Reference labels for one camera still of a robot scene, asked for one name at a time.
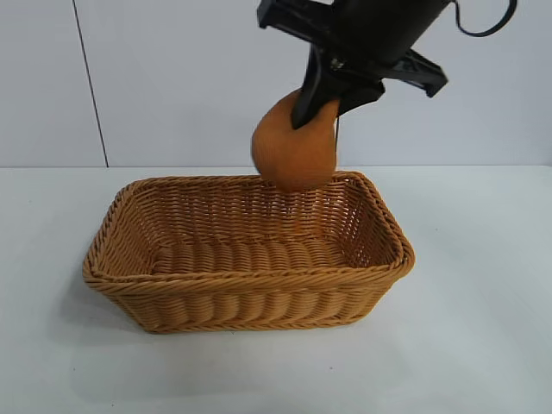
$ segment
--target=orange ball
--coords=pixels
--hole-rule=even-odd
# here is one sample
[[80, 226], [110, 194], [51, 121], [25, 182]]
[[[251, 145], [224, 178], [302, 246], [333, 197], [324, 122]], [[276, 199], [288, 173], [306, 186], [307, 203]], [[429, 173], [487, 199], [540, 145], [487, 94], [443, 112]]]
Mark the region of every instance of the orange ball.
[[339, 101], [323, 106], [300, 129], [293, 129], [292, 110], [299, 91], [281, 99], [254, 131], [251, 154], [261, 177], [282, 191], [305, 191], [330, 182], [336, 170], [334, 125]]

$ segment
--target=rectangular basket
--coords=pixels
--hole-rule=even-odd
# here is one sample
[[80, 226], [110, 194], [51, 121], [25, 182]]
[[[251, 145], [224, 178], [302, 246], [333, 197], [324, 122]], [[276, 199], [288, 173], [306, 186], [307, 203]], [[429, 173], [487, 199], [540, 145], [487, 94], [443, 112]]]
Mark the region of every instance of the rectangular basket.
[[360, 173], [294, 194], [256, 176], [171, 177], [119, 191], [84, 277], [148, 332], [309, 329], [363, 318], [413, 264]]

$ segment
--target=black cable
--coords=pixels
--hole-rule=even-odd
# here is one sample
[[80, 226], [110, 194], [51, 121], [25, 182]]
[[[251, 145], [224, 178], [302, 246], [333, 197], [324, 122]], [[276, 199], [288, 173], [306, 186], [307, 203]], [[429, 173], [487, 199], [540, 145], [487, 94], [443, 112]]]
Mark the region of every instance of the black cable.
[[508, 5], [508, 10], [497, 24], [495, 24], [493, 27], [489, 28], [485, 32], [468, 32], [466, 29], [462, 27], [461, 24], [461, 18], [460, 18], [460, 4], [458, 3], [458, 0], [452, 0], [452, 2], [456, 6], [456, 25], [460, 29], [460, 31], [468, 36], [472, 37], [487, 37], [490, 35], [494, 35], [497, 33], [500, 29], [502, 29], [508, 22], [512, 19], [514, 14], [516, 13], [516, 8], [518, 7], [518, 0], [510, 0], [510, 4]]

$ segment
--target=wicker basket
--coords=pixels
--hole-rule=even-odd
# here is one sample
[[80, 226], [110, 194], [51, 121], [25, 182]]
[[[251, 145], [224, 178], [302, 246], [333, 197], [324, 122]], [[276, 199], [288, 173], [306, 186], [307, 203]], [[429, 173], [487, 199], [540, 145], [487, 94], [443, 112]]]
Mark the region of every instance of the wicker basket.
[[357, 172], [296, 194], [255, 176], [159, 178], [118, 193], [84, 276], [148, 332], [309, 329], [364, 317], [413, 264]]

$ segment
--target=white table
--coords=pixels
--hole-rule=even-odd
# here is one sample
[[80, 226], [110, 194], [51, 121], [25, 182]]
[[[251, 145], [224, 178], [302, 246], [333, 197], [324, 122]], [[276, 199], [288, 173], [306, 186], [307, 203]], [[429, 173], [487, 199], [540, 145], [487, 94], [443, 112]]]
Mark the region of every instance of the white table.
[[550, 413], [552, 168], [357, 168], [417, 266], [357, 324], [152, 336], [82, 282], [135, 179], [0, 170], [1, 413]]

